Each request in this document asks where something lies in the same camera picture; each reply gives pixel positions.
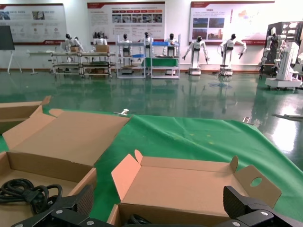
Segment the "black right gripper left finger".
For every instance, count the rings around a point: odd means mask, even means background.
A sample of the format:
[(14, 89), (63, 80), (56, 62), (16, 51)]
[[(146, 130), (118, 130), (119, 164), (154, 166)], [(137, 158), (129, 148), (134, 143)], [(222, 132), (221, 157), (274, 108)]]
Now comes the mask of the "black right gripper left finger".
[(90, 218), (94, 188), (86, 185), (75, 195), (61, 198), (48, 210), (22, 220), (14, 227), (105, 227), (104, 221)]

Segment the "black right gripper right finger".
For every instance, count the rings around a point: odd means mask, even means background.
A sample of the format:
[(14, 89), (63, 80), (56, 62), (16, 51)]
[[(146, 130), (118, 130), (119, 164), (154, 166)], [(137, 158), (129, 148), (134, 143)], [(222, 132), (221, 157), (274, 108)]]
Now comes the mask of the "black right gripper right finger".
[(265, 202), (242, 196), (232, 186), (223, 188), (223, 207), (230, 220), (219, 227), (302, 227), (303, 223), (284, 216)]

